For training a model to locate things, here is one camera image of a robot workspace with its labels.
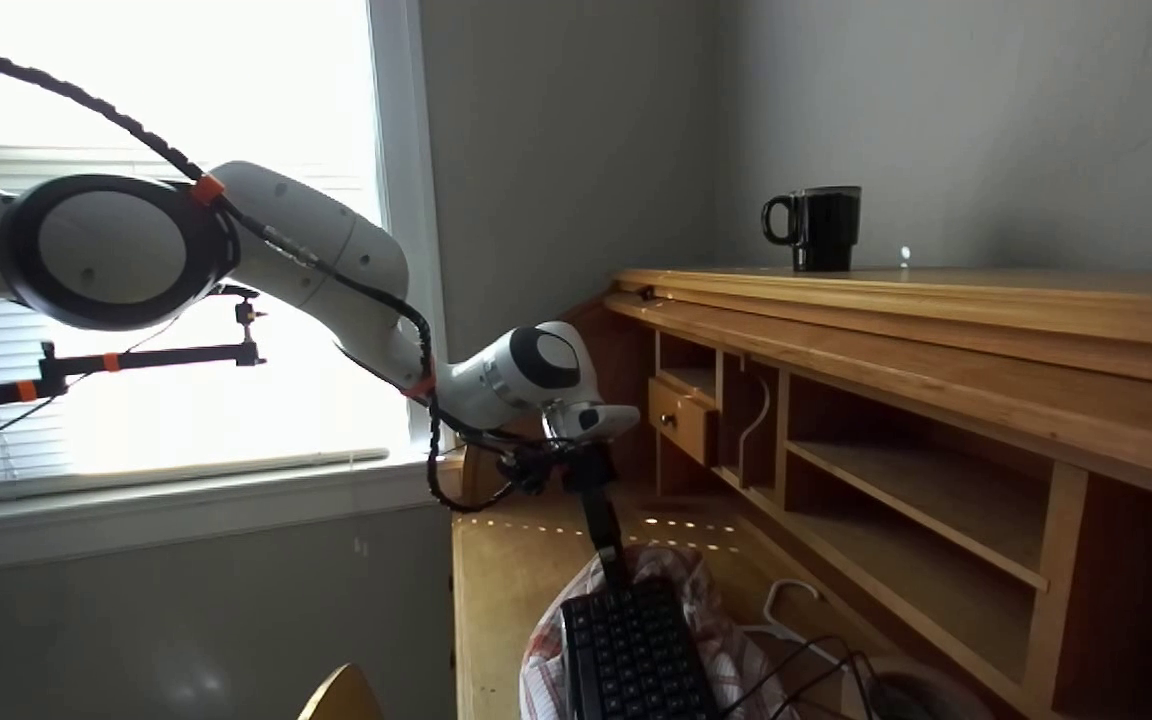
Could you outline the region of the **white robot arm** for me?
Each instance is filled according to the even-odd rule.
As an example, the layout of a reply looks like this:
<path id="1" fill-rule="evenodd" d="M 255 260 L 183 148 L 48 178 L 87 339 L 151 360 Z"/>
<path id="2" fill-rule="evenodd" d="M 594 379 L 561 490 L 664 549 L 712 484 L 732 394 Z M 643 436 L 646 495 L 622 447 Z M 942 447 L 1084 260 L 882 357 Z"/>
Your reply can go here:
<path id="1" fill-rule="evenodd" d="M 570 324 L 516 324 L 477 357 L 445 360 L 409 299 L 401 241 L 247 160 L 188 182 L 85 171 L 0 192 L 0 294 L 61 324 L 146 326 L 229 280 L 308 311 L 353 365 L 422 403 L 436 429 L 490 447 L 506 480 L 565 476 L 582 499 L 602 578 L 628 578 L 607 444 L 640 412 L 598 394 Z"/>

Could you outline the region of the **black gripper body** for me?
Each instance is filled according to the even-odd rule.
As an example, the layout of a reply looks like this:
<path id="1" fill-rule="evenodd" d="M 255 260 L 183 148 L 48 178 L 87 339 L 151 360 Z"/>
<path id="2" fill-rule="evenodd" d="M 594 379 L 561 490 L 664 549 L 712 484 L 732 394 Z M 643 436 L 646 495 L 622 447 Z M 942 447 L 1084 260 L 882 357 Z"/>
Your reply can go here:
<path id="1" fill-rule="evenodd" d="M 497 469 L 523 490 L 538 490 L 553 476 L 574 489 L 579 469 L 611 469 L 602 440 L 538 440 L 498 430 Z"/>

